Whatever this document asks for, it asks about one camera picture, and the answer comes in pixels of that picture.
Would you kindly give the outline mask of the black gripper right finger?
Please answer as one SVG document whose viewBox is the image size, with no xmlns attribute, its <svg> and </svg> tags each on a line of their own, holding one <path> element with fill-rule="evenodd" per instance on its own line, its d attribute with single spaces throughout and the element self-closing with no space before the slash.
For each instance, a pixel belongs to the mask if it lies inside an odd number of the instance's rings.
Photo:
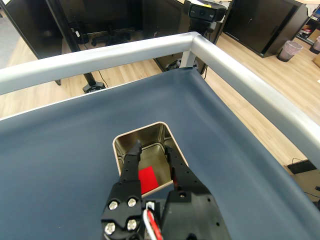
<svg viewBox="0 0 320 240">
<path fill-rule="evenodd" d="M 214 196 L 171 147 L 165 154 L 174 190 L 168 193 L 161 217 L 165 240 L 230 240 Z"/>
</svg>

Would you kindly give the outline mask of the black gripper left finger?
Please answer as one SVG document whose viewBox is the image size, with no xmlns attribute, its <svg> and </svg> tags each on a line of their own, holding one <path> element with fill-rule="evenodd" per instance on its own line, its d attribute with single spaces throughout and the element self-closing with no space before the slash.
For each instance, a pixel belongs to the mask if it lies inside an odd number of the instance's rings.
<svg viewBox="0 0 320 240">
<path fill-rule="evenodd" d="M 118 182 L 109 193 L 100 222 L 102 240 L 138 240 L 142 224 L 142 193 L 139 162 L 142 145 L 139 140 L 125 155 Z"/>
</svg>

